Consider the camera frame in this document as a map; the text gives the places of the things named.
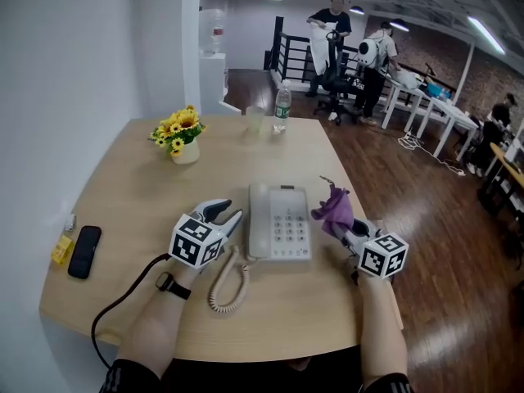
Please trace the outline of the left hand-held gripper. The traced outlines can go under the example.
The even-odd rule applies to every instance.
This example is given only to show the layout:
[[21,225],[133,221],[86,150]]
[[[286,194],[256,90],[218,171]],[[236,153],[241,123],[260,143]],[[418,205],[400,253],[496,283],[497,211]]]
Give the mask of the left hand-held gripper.
[[243,211],[234,211],[222,225],[213,221],[230,205],[230,200],[215,199],[197,205],[175,224],[169,244],[169,255],[193,269],[202,269],[219,257],[242,220]]

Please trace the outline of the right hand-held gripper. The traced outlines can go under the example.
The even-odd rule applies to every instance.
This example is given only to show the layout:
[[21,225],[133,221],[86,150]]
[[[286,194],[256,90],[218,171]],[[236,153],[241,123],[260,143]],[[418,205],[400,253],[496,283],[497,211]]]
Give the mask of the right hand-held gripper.
[[356,255],[357,269],[381,279],[391,278],[404,267],[409,244],[396,233],[388,233],[369,220],[355,219],[349,230],[331,224],[335,237]]

